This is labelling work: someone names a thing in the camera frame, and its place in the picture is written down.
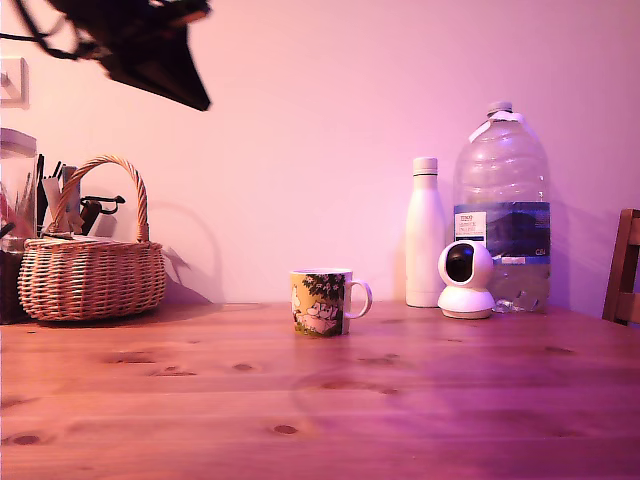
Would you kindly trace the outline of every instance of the white water bottle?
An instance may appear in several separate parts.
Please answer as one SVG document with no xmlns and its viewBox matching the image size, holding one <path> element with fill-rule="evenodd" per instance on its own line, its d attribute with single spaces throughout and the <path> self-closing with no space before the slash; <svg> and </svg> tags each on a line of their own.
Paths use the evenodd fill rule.
<svg viewBox="0 0 640 480">
<path fill-rule="evenodd" d="M 406 302 L 437 307 L 444 283 L 438 257 L 445 247 L 445 221 L 438 194 L 438 159 L 413 160 L 413 194 L 406 224 Z"/>
</svg>

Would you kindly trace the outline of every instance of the wooden chair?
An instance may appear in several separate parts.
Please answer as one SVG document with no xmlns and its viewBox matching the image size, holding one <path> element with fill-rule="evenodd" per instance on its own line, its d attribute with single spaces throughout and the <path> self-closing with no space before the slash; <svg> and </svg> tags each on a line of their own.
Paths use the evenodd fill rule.
<svg viewBox="0 0 640 480">
<path fill-rule="evenodd" d="M 640 323 L 640 293 L 633 293 L 640 251 L 640 210 L 620 212 L 609 285 L 602 318 L 627 325 Z"/>
</svg>

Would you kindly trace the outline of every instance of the bottle cap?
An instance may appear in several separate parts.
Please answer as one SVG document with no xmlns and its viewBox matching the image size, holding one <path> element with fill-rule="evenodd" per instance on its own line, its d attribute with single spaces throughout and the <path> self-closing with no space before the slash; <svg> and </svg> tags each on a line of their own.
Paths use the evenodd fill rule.
<svg viewBox="0 0 640 480">
<path fill-rule="evenodd" d="M 413 159 L 413 174 L 438 174 L 438 159 L 436 157 L 418 157 Z"/>
<path fill-rule="evenodd" d="M 488 116 L 493 115 L 496 112 L 509 112 L 513 113 L 513 104 L 511 102 L 493 102 L 489 104 L 489 111 L 487 112 Z"/>
</svg>

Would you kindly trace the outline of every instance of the camera lens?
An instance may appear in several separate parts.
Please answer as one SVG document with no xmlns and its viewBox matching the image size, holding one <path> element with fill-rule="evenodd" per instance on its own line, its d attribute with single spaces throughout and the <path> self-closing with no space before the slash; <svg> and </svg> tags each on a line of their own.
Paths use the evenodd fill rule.
<svg viewBox="0 0 640 480">
<path fill-rule="evenodd" d="M 473 274 L 473 247 L 468 243 L 454 245 L 447 253 L 445 270 L 455 282 L 466 282 Z"/>
</svg>

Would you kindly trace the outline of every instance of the basket handle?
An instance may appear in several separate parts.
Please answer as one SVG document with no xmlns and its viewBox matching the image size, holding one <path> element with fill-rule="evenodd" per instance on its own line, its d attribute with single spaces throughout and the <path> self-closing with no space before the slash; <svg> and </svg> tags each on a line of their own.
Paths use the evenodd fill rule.
<svg viewBox="0 0 640 480">
<path fill-rule="evenodd" d="M 67 208 L 67 202 L 69 201 L 69 197 L 71 196 L 71 192 L 75 186 L 80 183 L 82 177 L 84 177 L 89 170 L 97 167 L 98 165 L 102 165 L 103 163 L 115 163 L 120 165 L 129 172 L 131 179 L 135 182 L 136 190 L 138 191 L 138 229 L 136 231 L 136 240 L 139 243 L 148 242 L 149 224 L 147 223 L 147 189 L 145 188 L 144 182 L 135 167 L 124 158 L 117 157 L 115 155 L 101 155 L 96 157 L 93 160 L 89 160 L 74 172 L 69 181 L 62 187 L 60 203 L 58 204 L 58 208 L 53 216 L 53 223 L 51 224 L 52 232 L 59 233 L 58 228 L 60 227 L 60 220 Z"/>
</svg>

